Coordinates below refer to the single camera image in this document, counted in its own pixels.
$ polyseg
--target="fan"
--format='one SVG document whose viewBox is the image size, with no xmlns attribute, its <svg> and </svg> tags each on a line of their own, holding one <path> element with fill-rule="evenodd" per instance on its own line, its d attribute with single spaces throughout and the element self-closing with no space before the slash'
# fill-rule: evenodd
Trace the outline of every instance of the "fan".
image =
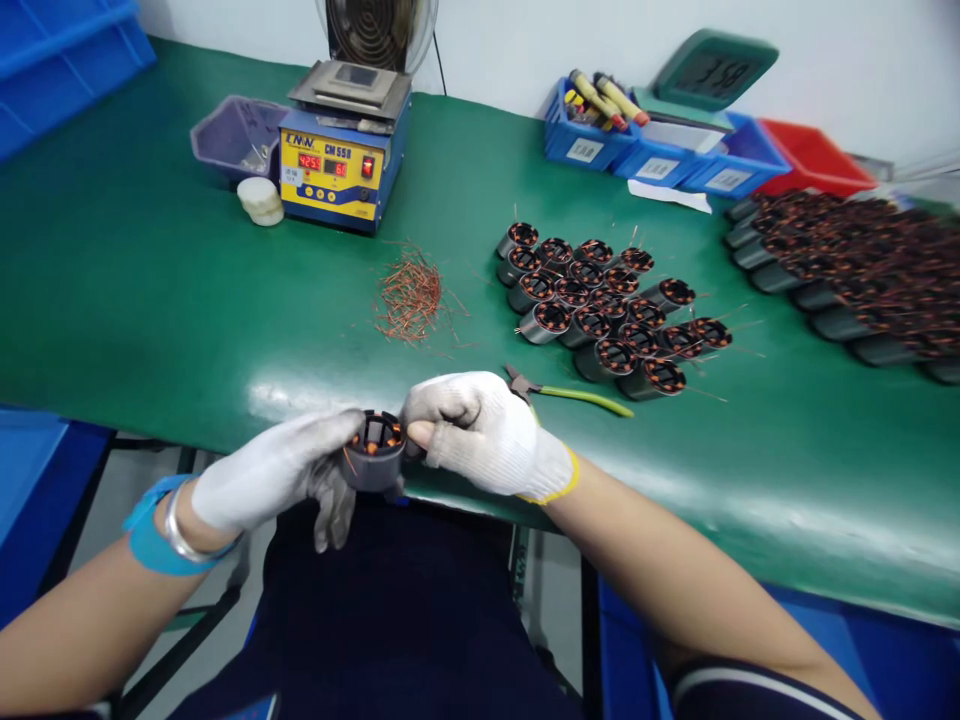
<svg viewBox="0 0 960 720">
<path fill-rule="evenodd" d="M 330 59 L 413 75 L 430 48 L 437 0 L 316 0 Z"/>
</svg>

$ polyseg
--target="pliers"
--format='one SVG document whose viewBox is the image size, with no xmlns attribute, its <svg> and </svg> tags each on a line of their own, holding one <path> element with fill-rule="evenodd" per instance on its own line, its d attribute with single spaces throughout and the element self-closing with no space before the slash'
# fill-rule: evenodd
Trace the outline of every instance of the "pliers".
<svg viewBox="0 0 960 720">
<path fill-rule="evenodd" d="M 624 407 L 615 400 L 610 400 L 602 395 L 586 392 L 584 390 L 567 390 L 565 388 L 557 388 L 551 385 L 536 385 L 518 373 L 517 369 L 513 365 L 507 364 L 505 367 L 507 369 L 507 374 L 510 376 L 510 391 L 514 395 L 519 396 L 521 400 L 525 401 L 527 405 L 531 407 L 531 409 L 533 408 L 533 404 L 530 402 L 530 393 L 535 392 L 540 393 L 541 395 L 553 395 L 554 397 L 565 397 L 570 398 L 571 400 L 592 402 L 595 405 L 606 408 L 610 412 L 615 413 L 620 417 L 633 417 L 633 410 Z"/>
</svg>

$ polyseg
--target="red led display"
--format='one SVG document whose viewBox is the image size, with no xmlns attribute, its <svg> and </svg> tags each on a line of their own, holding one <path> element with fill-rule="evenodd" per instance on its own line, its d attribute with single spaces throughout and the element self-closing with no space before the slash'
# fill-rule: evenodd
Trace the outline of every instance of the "red led display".
<svg viewBox="0 0 960 720">
<path fill-rule="evenodd" d="M 320 158 L 315 155 L 300 154 L 300 167 L 309 168 L 310 170 L 320 170 L 321 162 Z"/>
<path fill-rule="evenodd" d="M 300 167 L 323 172 L 327 175 L 336 175 L 337 177 L 347 176 L 346 163 L 338 163 L 336 160 L 318 158 L 316 155 L 304 155 L 300 153 Z"/>
</svg>

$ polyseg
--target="work table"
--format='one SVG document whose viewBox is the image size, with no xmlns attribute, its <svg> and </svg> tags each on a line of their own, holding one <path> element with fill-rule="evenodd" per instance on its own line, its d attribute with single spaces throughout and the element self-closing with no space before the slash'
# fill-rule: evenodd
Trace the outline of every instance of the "work table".
<svg viewBox="0 0 960 720">
<path fill-rule="evenodd" d="M 735 330 L 705 377 L 688 370 L 690 388 L 728 402 L 688 390 L 623 419 L 535 396 L 543 425 L 761 580 L 960 626 L 960 394 L 815 337 L 728 262 L 719 213 L 548 162 L 536 120 L 417 94 L 376 238 L 257 227 L 188 132 L 228 94 L 284 102 L 305 69 L 153 42 L 158 67 L 0 168 L 0 402 L 221 453 L 301 412 L 395 411 L 428 377 L 506 362 L 628 402 L 577 378 L 565 348 L 513 333 L 493 249 L 515 205 L 574 244 L 621 249 L 637 225 L 651 275 L 705 295 L 698 315 L 748 303 L 732 326 L 762 321 Z M 415 349 L 373 327 L 378 278 L 408 237 L 469 312 L 459 342 L 438 331 Z M 547 526 L 519 499 L 406 474 L 413 497 Z"/>
</svg>

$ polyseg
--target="black cable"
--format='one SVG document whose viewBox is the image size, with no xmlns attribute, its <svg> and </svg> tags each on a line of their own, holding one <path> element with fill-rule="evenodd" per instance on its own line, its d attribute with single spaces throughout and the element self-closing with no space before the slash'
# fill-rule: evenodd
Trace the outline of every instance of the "black cable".
<svg viewBox="0 0 960 720">
<path fill-rule="evenodd" d="M 440 80 L 443 82 L 443 94 L 447 94 L 447 80 L 443 77 L 443 60 L 440 59 L 440 46 L 437 45 L 437 31 L 433 31 L 433 48 L 437 51 L 437 65 L 440 66 Z"/>
</svg>

